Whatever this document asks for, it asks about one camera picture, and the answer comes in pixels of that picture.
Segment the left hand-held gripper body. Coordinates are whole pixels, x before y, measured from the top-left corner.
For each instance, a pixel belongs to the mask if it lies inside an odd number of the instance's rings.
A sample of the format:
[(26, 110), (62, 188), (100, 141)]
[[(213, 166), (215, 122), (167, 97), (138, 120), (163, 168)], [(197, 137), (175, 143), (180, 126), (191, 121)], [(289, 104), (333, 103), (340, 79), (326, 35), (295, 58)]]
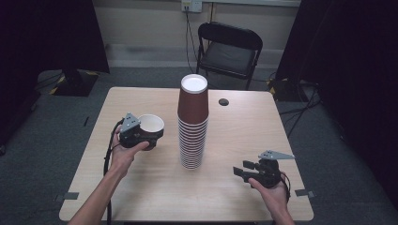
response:
[(119, 132), (119, 142), (125, 148), (132, 148), (138, 143), (144, 142), (145, 139), (140, 134), (141, 121), (132, 113), (128, 112), (123, 119)]

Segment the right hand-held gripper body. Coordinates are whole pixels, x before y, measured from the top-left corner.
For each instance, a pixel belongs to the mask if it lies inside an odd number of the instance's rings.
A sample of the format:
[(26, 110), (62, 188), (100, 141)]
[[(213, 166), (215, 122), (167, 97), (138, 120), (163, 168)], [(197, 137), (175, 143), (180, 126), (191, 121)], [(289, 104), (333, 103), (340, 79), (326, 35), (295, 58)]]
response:
[(282, 181), (281, 171), (278, 161), (280, 159), (294, 159), (294, 155), (287, 155), (272, 150), (261, 153), (259, 160), (251, 166), (252, 170), (257, 170), (256, 180), (265, 188), (274, 188)]

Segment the single brown paper cup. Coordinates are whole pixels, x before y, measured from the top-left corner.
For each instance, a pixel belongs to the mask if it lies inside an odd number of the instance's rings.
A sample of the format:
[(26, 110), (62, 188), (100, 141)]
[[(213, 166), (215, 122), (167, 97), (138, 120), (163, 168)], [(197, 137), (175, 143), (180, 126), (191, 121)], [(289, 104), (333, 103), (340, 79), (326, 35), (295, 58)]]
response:
[[(154, 132), (163, 129), (164, 130), (164, 122), (163, 120), (154, 114), (143, 114), (138, 117), (141, 121), (141, 131), (140, 134), (142, 135), (142, 130), (146, 130), (149, 132)], [(145, 149), (146, 151), (152, 150), (157, 145), (157, 142), (149, 142), (149, 146)]]

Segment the stack of brown paper cups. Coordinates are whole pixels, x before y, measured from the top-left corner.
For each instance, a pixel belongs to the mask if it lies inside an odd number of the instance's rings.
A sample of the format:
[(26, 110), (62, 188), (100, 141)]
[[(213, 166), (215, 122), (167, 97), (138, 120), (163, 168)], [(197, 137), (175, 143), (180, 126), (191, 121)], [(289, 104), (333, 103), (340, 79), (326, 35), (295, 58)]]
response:
[(208, 121), (207, 79), (198, 74), (181, 80), (177, 106), (181, 165), (189, 170), (202, 163)]

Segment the person's right hand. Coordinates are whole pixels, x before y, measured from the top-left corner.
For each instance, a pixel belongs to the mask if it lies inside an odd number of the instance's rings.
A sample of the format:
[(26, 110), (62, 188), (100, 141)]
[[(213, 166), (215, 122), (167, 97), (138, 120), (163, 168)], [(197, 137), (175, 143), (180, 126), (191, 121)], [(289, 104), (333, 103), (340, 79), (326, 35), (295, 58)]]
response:
[(253, 178), (249, 179), (249, 184), (261, 195), (271, 217), (274, 220), (287, 219), (290, 217), (287, 208), (287, 192), (284, 185), (285, 176), (281, 174), (282, 181), (273, 188), (263, 187)]

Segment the person's left hand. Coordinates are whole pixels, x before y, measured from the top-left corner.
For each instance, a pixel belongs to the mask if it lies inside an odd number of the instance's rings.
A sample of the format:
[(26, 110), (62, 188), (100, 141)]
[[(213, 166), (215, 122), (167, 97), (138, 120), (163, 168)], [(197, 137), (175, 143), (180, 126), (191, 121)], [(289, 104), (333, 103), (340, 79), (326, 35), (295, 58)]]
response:
[(137, 145), (133, 146), (132, 148), (123, 147), (119, 140), (119, 133), (120, 133), (121, 126), (116, 128), (112, 144), (112, 160), (111, 166), (109, 169), (109, 173), (123, 178), (131, 165), (134, 161), (134, 156), (146, 149), (149, 146), (148, 142), (140, 142)]

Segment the grey tape strip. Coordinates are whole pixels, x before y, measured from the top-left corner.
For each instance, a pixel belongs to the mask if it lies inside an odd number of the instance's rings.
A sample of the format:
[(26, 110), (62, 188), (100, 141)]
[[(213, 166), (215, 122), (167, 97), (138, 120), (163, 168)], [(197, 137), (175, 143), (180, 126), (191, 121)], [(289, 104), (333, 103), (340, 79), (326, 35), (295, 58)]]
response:
[(307, 190), (307, 189), (296, 189), (295, 193), (297, 197), (307, 196), (309, 199), (314, 198), (316, 196), (316, 194), (312, 190)]
[(64, 194), (56, 195), (54, 200), (56, 202), (63, 202), (64, 200), (77, 200), (79, 196), (78, 192), (66, 192)]

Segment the black stand base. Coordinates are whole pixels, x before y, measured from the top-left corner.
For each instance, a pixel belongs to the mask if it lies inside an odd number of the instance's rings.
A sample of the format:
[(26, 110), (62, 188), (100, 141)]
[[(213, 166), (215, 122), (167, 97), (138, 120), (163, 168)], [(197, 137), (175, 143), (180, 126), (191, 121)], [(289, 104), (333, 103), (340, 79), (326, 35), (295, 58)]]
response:
[(50, 91), (54, 96), (65, 97), (88, 97), (99, 75), (91, 75), (87, 71), (80, 71), (76, 68), (63, 69), (63, 77)]
[(270, 80), (267, 82), (268, 91), (273, 95), (275, 101), (280, 102), (308, 102), (309, 98), (305, 88), (318, 88), (317, 83), (298, 82), (294, 83), (288, 79)]

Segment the black folding chair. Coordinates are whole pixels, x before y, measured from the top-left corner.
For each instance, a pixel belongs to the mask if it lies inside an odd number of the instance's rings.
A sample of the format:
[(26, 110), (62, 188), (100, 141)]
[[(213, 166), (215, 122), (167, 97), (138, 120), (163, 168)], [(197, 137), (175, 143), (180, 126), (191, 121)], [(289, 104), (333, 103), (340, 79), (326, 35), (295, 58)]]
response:
[(248, 90), (263, 49), (254, 31), (220, 22), (204, 22), (198, 28), (196, 72), (209, 72), (246, 81)]

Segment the dark curtain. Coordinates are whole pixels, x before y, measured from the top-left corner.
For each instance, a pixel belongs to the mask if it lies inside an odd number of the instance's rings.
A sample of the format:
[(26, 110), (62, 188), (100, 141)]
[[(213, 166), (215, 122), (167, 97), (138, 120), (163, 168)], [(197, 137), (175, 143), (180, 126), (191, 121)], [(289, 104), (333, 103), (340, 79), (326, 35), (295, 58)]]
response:
[(398, 0), (300, 0), (276, 77), (317, 83), (398, 209)]
[(93, 0), (0, 0), (0, 147), (39, 97), (38, 75), (110, 71)]

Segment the white wall socket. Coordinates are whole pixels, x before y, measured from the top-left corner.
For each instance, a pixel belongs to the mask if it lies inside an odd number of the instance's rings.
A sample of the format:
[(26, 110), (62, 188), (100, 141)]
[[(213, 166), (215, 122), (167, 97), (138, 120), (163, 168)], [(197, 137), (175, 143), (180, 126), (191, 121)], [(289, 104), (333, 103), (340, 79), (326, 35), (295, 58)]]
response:
[(181, 0), (181, 10), (183, 12), (201, 13), (203, 2), (201, 0)]

